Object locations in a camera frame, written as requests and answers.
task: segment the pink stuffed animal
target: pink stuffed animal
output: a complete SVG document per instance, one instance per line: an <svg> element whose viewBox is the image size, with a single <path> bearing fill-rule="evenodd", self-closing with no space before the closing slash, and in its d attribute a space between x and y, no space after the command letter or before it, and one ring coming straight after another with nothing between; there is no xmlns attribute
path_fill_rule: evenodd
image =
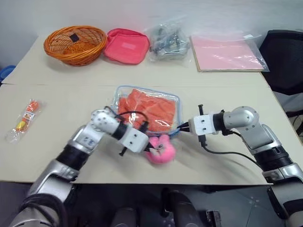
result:
<svg viewBox="0 0 303 227"><path fill-rule="evenodd" d="M176 155L176 149L172 146L168 135L161 135L158 137L151 137L150 143L155 149L150 149L146 152L149 161L155 164L164 164L173 160Z"/></svg>

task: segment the table surface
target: table surface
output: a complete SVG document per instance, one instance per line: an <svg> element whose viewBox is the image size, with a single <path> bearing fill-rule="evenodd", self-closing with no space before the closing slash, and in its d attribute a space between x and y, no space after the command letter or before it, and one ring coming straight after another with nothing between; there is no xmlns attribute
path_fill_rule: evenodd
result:
<svg viewBox="0 0 303 227"><path fill-rule="evenodd" d="M191 62L150 62L122 65L98 58L88 66L74 67L45 54L39 37L5 84L19 85L137 85L141 87L268 87L258 72L198 72Z"/></svg>
<svg viewBox="0 0 303 227"><path fill-rule="evenodd" d="M183 120L205 112L248 105L270 126L293 161L303 166L302 145L270 88L247 87L150 87L178 95L183 104ZM116 86L2 85L0 88L0 180L33 182L51 159L63 149L78 127L90 119L90 112L111 104ZM4 136L16 125L16 118L30 98L47 103L26 135L17 144ZM105 137L82 168L77 183L184 183L184 184L266 184L261 170L238 155L205 152L197 137L182 132L173 139L174 161L152 165L144 154L127 152L114 139ZM235 135L207 135L208 147L215 151L237 151L249 155Z"/></svg>

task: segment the black office chair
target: black office chair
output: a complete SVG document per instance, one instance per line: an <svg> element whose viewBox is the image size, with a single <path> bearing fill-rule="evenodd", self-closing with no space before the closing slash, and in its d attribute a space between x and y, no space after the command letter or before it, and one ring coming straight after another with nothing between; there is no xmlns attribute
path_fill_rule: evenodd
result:
<svg viewBox="0 0 303 227"><path fill-rule="evenodd" d="M270 72L262 72L273 91L294 95L303 92L303 33L287 30L268 31L260 52ZM303 110L286 112L288 117L303 114ZM303 123L296 130L303 132Z"/></svg>

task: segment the plastic bag of parts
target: plastic bag of parts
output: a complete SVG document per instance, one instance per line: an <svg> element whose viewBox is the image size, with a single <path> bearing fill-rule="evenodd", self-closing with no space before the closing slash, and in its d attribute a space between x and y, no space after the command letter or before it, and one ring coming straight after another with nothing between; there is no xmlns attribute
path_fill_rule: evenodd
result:
<svg viewBox="0 0 303 227"><path fill-rule="evenodd" d="M182 32L181 23L168 22L147 31L150 40L151 61L191 62L189 38Z"/></svg>
<svg viewBox="0 0 303 227"><path fill-rule="evenodd" d="M232 33L191 36L199 71L269 71L255 40L261 35Z"/></svg>
<svg viewBox="0 0 303 227"><path fill-rule="evenodd" d="M36 99L30 99L24 111L18 116L16 126L6 134L6 141L18 142L28 131L36 117L41 113L45 103Z"/></svg>
<svg viewBox="0 0 303 227"><path fill-rule="evenodd" d="M175 135L181 125L181 103L176 95L143 87L120 86L116 90L113 109L121 114L126 122L139 128L145 117L140 113L123 114L128 111L140 111L149 122L147 135Z"/></svg>

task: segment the orange wicker basket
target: orange wicker basket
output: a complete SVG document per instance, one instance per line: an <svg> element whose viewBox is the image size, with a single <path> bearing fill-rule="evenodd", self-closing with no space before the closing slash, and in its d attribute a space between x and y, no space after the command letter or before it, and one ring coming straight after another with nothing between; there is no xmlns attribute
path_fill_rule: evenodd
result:
<svg viewBox="0 0 303 227"><path fill-rule="evenodd" d="M46 54L74 66L88 65L107 43L106 34L96 27L64 27L50 34L44 41Z"/></svg>

